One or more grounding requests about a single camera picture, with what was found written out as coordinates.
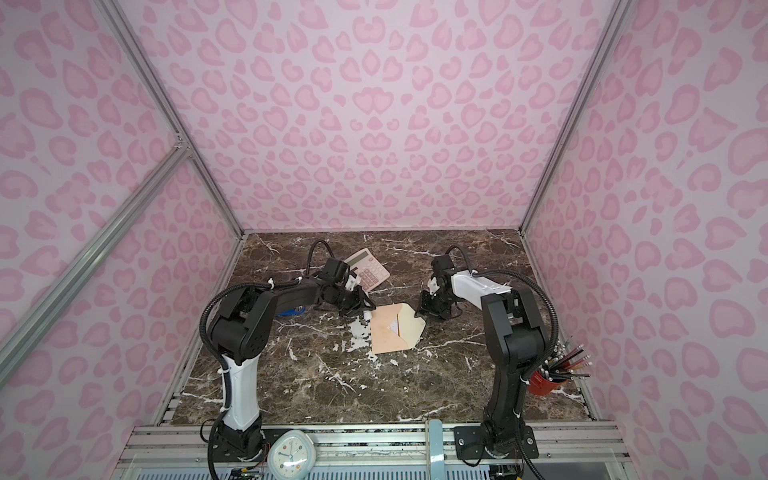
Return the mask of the peach envelope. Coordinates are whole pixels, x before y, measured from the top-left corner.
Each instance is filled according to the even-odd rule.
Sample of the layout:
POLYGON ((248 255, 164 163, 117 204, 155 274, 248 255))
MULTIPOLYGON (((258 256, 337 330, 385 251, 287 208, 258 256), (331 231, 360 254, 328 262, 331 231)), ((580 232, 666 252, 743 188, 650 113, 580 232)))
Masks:
POLYGON ((424 319, 416 316, 407 303, 380 306, 366 314, 371 330, 373 354, 414 348, 425 329, 424 319))

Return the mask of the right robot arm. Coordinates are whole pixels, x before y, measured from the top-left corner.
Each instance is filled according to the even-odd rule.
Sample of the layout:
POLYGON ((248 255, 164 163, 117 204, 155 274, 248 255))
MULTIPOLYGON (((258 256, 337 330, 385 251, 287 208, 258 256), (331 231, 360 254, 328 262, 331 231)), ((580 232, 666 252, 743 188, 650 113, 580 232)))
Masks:
POLYGON ((523 409, 530 379, 551 354, 558 334, 556 314, 551 312, 554 329, 545 337, 534 296, 539 295, 548 309, 553 306, 535 282, 514 271, 496 273, 522 285, 498 284, 472 270, 456 268, 448 253, 436 256, 417 310, 422 318, 448 320, 452 306, 464 301, 482 312, 485 344, 494 364, 492 393, 478 427, 454 429, 457 457, 469 466, 477 466, 485 458, 530 461, 539 456, 523 409))

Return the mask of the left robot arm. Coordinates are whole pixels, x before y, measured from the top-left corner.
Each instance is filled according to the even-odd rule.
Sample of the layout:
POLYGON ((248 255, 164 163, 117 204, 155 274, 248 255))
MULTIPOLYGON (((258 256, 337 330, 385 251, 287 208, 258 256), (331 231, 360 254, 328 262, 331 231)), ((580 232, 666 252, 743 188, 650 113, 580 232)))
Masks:
POLYGON ((341 315, 376 309, 367 293, 338 259, 323 269, 285 283, 244 283, 229 287, 205 307, 199 336, 220 366, 224 404, 207 441, 207 459, 218 462, 259 461, 265 456, 258 402, 258 363, 279 313, 329 304, 341 315))

